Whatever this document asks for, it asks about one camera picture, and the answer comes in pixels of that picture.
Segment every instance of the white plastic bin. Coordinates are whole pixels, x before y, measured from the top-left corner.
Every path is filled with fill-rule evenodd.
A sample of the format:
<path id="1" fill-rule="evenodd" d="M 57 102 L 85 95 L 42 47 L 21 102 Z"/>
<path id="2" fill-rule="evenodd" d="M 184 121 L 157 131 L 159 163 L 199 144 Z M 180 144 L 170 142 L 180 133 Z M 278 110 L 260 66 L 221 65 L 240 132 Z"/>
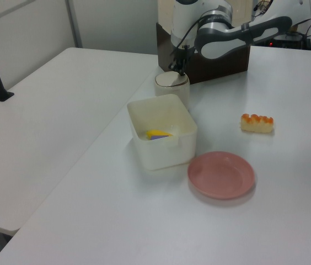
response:
<path id="1" fill-rule="evenodd" d="M 179 165 L 194 157 L 197 125 L 178 96 L 168 94 L 130 102 L 127 109 L 136 149 L 146 169 Z M 149 140 L 148 130 L 173 136 Z"/>

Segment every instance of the white wall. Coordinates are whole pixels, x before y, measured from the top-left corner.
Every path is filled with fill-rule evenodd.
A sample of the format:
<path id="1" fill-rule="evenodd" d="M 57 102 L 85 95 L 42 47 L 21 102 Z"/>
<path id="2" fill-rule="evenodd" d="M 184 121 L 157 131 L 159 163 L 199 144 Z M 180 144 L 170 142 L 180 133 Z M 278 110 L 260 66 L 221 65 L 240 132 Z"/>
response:
<path id="1" fill-rule="evenodd" d="M 84 48 L 157 53 L 157 0 L 70 2 Z"/>
<path id="2" fill-rule="evenodd" d="M 36 0 L 0 18 L 0 76 L 10 89 L 74 47 L 65 0 Z"/>

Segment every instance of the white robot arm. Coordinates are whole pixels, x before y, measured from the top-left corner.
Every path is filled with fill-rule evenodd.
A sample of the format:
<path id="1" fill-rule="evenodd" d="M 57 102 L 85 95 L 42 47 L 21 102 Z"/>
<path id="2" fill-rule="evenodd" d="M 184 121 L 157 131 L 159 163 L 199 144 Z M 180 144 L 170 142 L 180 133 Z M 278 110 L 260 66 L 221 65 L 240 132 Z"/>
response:
<path id="1" fill-rule="evenodd" d="M 272 0 L 269 5 L 261 17 L 233 28 L 233 10 L 225 0 L 175 0 L 171 29 L 175 57 L 170 69 L 183 74 L 195 50 L 216 59 L 311 19 L 311 0 Z"/>

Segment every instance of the toy bread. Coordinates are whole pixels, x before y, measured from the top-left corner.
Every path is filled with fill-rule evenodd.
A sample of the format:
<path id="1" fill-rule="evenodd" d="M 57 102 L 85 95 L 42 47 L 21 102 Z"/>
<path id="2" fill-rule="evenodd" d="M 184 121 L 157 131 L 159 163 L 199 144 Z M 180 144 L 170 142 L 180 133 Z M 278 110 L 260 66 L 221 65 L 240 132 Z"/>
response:
<path id="1" fill-rule="evenodd" d="M 254 133 L 270 133 L 273 130 L 273 124 L 273 118 L 256 114 L 252 114 L 251 117 L 249 114 L 243 114 L 241 119 L 241 129 Z"/>

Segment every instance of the white tabletop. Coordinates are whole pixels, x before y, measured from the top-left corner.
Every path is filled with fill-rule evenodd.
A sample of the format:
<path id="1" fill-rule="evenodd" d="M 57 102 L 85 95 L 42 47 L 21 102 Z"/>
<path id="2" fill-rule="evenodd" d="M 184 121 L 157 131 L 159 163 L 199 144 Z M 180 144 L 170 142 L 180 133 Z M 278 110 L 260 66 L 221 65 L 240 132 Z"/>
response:
<path id="1" fill-rule="evenodd" d="M 13 235 L 156 68 L 154 55 L 67 49 L 0 102 L 0 232 Z"/>
<path id="2" fill-rule="evenodd" d="M 153 96 L 150 75 L 130 101 Z M 188 165 L 148 172 L 126 106 L 0 253 L 0 264 L 311 265 L 311 52 L 252 47 L 248 72 L 192 85 L 197 154 L 229 151 L 256 186 L 214 200 Z M 243 113 L 275 118 L 242 132 Z"/>

